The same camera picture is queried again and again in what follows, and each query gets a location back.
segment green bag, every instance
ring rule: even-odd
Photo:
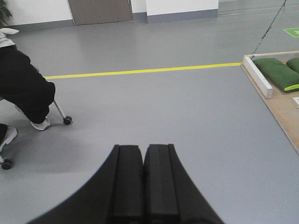
[[[299,73],[299,57],[292,58],[286,63],[290,69]]]
[[[256,59],[253,63],[261,73],[284,92],[299,90],[299,73],[275,58]]]

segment cable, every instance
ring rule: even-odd
[[[285,0],[285,2],[282,4],[282,6],[280,7],[280,9],[279,9],[278,13],[276,14],[276,16],[274,17],[274,19],[273,19],[272,23],[271,23],[271,24],[270,24],[270,26],[268,27],[268,29],[267,29],[266,33],[263,35],[263,37],[262,37],[261,41],[258,43],[258,45],[257,45],[256,49],[255,49],[255,50],[254,50],[254,52],[252,53],[252,54],[253,54],[253,56],[251,57],[251,59],[252,59],[252,58],[254,58],[254,54],[256,53],[256,50],[257,50],[257,49],[258,49],[258,47],[261,45],[261,43],[262,43],[263,39],[266,37],[266,35],[267,35],[267,33],[269,32],[269,30],[272,28],[272,24],[273,24],[273,23],[274,23],[274,21],[276,20],[276,18],[277,18],[277,16],[278,16],[278,14],[280,13],[281,9],[285,7],[285,3],[286,3],[286,0]]]

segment yellow floor line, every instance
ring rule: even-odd
[[[47,76],[45,78],[46,79],[54,79],[54,78],[79,78],[79,77],[92,77],[92,76],[111,76],[111,75],[124,75],[124,74],[149,73],[149,72],[161,72],[161,71],[177,71],[177,70],[192,70],[192,69],[207,69],[207,68],[216,68],[216,67],[240,66],[241,64],[242,64],[242,62],[224,63],[224,64],[207,64],[207,65],[174,67],[174,68],[164,68],[164,69],[145,69],[145,70],[114,71],[114,72],[101,72],[101,73],[90,73],[90,74]]]

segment caster wheel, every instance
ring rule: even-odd
[[[13,162],[10,159],[5,159],[4,163],[2,163],[1,167],[2,169],[10,169],[13,166]]]
[[[72,121],[71,116],[66,116],[66,117],[64,118],[64,123],[65,123],[66,125],[69,125],[69,124],[71,123],[71,121]]]

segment white wall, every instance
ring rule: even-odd
[[[148,15],[218,9],[219,0],[131,0],[132,12]],[[71,20],[68,0],[7,0],[10,25]]]
[[[13,17],[10,25],[71,20],[67,0],[6,0]]]
[[[146,0],[147,15],[218,9],[219,0]]]
[[[132,12],[133,13],[144,13],[146,12],[145,0],[131,0]]]

